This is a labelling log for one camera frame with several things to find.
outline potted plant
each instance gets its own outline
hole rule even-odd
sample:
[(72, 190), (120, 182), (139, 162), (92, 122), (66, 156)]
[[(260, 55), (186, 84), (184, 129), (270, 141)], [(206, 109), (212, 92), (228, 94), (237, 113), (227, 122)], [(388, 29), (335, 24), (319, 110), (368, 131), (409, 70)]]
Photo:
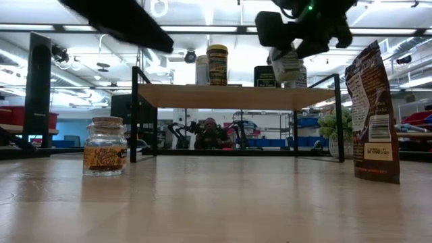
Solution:
[[(338, 158), (338, 131), (336, 127), (336, 112), (335, 109), (329, 114), (318, 119), (319, 134), (324, 138), (329, 139), (329, 151), (331, 156)], [(351, 159), (352, 152), (352, 116), (351, 110), (342, 107), (342, 129), (344, 133), (344, 151), (345, 158)]]

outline red bin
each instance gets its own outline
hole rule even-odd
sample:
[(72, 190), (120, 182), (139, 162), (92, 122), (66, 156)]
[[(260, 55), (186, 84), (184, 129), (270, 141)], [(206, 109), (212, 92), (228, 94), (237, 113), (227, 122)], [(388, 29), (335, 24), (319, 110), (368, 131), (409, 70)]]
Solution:
[[(0, 107), (0, 124), (24, 125), (24, 107), (23, 106), (2, 106)], [(57, 116), (59, 114), (49, 113), (49, 129), (57, 127)]]

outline jar label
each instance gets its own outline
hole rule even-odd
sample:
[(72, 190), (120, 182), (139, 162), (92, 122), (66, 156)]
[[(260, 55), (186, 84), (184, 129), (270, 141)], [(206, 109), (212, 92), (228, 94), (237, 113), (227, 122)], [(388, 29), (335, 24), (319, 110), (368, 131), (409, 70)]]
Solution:
[(85, 147), (86, 166), (125, 165), (128, 150), (124, 146)]

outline white pot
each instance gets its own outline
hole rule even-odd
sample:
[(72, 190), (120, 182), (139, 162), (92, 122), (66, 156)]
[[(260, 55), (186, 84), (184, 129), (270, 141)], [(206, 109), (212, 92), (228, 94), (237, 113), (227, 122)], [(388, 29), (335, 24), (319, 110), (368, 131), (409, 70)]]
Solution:
[[(344, 154), (345, 159), (352, 159), (353, 158), (353, 144), (352, 139), (344, 140)], [(330, 138), (329, 139), (329, 151), (332, 157), (339, 159), (339, 146), (338, 146), (338, 139), (337, 138)]]

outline barcode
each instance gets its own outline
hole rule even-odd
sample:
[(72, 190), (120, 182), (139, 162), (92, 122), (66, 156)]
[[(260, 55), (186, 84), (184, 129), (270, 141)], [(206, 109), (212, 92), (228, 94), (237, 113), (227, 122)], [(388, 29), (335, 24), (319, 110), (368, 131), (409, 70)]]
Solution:
[(389, 115), (372, 115), (369, 119), (369, 142), (391, 142)]

